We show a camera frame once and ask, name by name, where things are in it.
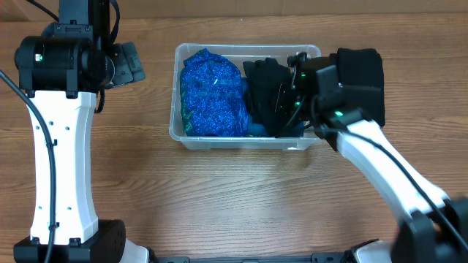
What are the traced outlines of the blue denim jeans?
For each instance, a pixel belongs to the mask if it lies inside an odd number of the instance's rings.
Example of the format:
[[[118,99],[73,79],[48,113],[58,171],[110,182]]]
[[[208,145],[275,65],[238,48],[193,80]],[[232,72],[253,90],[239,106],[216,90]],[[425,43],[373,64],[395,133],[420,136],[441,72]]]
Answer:
[[[264,125],[261,121],[258,120],[257,115],[252,115],[255,113],[252,99],[250,96],[249,83],[245,77],[241,78],[241,86],[243,89],[243,99],[244,104],[246,105],[246,110],[248,112],[248,129],[247,137],[270,137],[270,134],[266,131]],[[285,134],[286,137],[302,137],[303,136],[304,124],[299,123],[294,129],[289,130]]]

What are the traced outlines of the small black garment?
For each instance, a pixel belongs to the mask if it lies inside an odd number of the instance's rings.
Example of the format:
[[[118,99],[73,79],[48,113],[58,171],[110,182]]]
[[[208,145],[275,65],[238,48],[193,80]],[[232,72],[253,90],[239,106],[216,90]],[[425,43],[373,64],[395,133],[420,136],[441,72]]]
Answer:
[[[276,115],[271,113],[265,120],[265,130],[270,137],[302,137],[303,121],[295,118],[291,121],[291,115]]]

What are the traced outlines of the large black garment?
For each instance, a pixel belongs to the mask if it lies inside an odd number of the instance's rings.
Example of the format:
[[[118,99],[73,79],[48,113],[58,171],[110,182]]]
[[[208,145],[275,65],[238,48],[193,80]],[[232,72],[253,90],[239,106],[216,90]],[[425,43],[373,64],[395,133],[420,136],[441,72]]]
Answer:
[[[381,55],[372,48],[339,48],[329,55],[336,65],[348,107],[361,108],[381,127],[385,125],[385,80]]]

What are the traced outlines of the blue sequin garment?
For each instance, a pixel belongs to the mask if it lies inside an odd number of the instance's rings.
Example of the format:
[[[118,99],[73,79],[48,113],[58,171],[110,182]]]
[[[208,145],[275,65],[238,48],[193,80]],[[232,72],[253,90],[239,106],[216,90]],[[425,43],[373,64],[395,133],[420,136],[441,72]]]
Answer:
[[[249,114],[238,67],[206,48],[184,61],[181,118],[189,137],[244,137]]]

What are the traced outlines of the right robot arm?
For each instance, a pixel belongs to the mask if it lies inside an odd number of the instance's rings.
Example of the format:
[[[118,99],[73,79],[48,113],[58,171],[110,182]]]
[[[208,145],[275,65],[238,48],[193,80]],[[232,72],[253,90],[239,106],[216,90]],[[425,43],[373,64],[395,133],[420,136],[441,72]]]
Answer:
[[[355,165],[386,201],[399,225],[392,243],[372,240],[346,262],[465,262],[467,201],[451,199],[425,179],[388,141],[382,58],[373,49],[341,48],[327,57],[287,59],[289,85],[278,111],[313,132]]]

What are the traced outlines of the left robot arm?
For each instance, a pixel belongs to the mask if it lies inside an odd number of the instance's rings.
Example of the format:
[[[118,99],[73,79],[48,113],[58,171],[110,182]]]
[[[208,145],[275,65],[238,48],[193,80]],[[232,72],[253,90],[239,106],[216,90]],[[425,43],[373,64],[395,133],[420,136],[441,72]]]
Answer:
[[[61,1],[53,22],[15,51],[12,90],[26,103],[35,149],[36,201],[17,262],[150,263],[123,221],[97,217],[91,189],[91,127],[108,89],[145,79],[135,45],[116,42],[116,1]]]

